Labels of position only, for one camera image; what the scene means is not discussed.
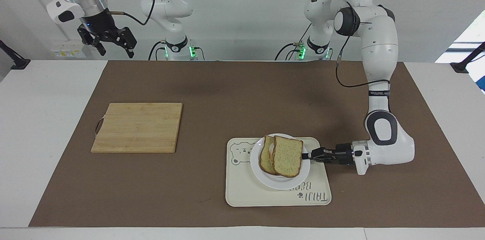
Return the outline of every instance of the brown table mat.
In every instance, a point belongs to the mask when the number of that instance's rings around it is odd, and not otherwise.
[[[322,146],[368,139],[367,87],[335,62],[109,61],[30,226],[484,227],[485,205],[399,63],[391,109],[416,142],[409,164],[327,165],[327,206],[233,208],[225,150],[234,137],[287,133]],[[341,80],[365,81],[361,62]],[[110,102],[183,103],[175,154],[92,154]]]

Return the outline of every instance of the white wall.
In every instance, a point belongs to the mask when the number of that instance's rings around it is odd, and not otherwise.
[[[59,40],[78,39],[79,21],[56,26],[44,9],[51,0],[1,0],[0,38],[11,32],[11,23],[21,23],[14,42],[18,52],[35,59],[50,59],[47,49]],[[303,15],[307,0],[193,0],[194,13],[182,19],[187,33],[204,48],[208,59],[273,59],[279,47],[297,41],[308,21]],[[396,15],[401,61],[433,62],[485,9],[481,0],[374,0],[392,9]],[[111,10],[123,10],[142,19],[140,0],[108,0]],[[150,22],[139,26],[116,16],[119,27],[129,26],[139,44],[135,59],[146,59],[150,47],[163,38],[160,28]],[[21,43],[26,36],[36,38],[36,46]],[[350,41],[345,59],[359,59],[359,40]],[[334,36],[331,47],[339,49],[343,37]],[[91,59],[126,59],[123,49],[105,44],[105,57]]]

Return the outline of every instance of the table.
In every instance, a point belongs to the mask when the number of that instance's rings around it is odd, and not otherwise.
[[[485,228],[26,228],[106,61],[32,61],[0,83],[0,238],[232,238],[245,234],[338,239],[469,238]],[[482,200],[481,143],[485,97],[468,75],[447,64],[405,64]]]

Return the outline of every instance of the plate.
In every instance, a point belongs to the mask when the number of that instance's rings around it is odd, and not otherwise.
[[[292,136],[281,134],[281,133],[270,134],[269,136],[271,137],[280,136],[284,138],[294,139],[294,137]],[[249,159],[249,162],[251,164],[251,169],[253,170],[254,175],[256,176],[256,178],[258,178],[259,181],[261,181],[262,184],[276,190],[289,190],[291,188],[295,188],[296,186],[300,185],[303,181],[305,181],[305,179],[308,176],[308,173],[310,172],[309,159],[302,159],[300,173],[298,174],[298,176],[294,178],[275,176],[263,171],[260,168],[260,154],[261,154],[261,150],[263,149],[263,145],[264,145],[264,137],[256,142],[256,144],[253,147],[253,150],[251,150],[251,156]],[[303,146],[302,153],[308,153],[305,146]]]

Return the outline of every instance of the cutting board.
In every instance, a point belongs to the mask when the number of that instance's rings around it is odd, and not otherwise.
[[[181,103],[110,103],[92,153],[173,153]]]

